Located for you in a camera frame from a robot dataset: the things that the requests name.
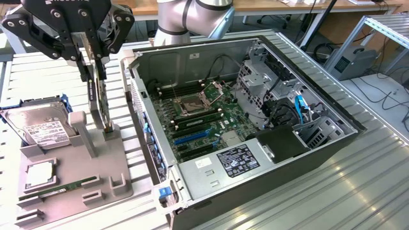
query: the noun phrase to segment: warning label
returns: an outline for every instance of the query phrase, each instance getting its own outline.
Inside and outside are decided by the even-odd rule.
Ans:
[[[260,167],[248,145],[241,145],[219,153],[217,157],[229,177],[232,178]]]
[[[27,126],[24,130],[40,147],[68,141],[68,134],[60,121]]]

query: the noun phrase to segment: blue pcie slot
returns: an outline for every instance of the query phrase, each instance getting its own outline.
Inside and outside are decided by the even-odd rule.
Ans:
[[[195,134],[195,135],[192,135],[189,137],[180,138],[173,143],[175,143],[175,145],[180,145],[180,144],[187,143],[187,142],[189,142],[192,140],[196,140],[196,139],[200,139],[200,138],[205,138],[207,136],[209,136],[209,130],[207,130],[205,132],[201,132],[199,134]]]

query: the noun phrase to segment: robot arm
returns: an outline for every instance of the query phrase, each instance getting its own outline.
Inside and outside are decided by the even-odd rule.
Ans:
[[[34,23],[34,16],[58,33],[48,35]],[[103,36],[97,30],[109,24]],[[132,10],[112,5],[111,0],[56,1],[22,0],[22,5],[6,16],[3,26],[40,50],[51,59],[64,58],[78,66],[83,82],[88,83],[89,110],[95,125],[105,132],[112,131],[105,94],[107,79],[104,64],[109,53],[117,53],[135,23]],[[91,65],[87,65],[79,49],[83,41]]]
[[[233,0],[157,0],[155,46],[188,43],[189,31],[221,39],[233,22]]]

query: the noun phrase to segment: black device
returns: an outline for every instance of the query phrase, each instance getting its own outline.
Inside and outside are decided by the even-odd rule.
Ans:
[[[52,37],[34,23],[34,17],[58,33]],[[107,32],[99,33],[101,24]],[[51,59],[64,58],[78,66],[83,82],[88,83],[89,110],[95,125],[105,132],[112,131],[105,94],[107,79],[104,64],[109,53],[116,54],[135,23],[132,9],[111,3],[111,0],[22,0],[6,16],[2,24],[18,37],[27,41]],[[91,65],[85,63],[79,49],[83,41]]]

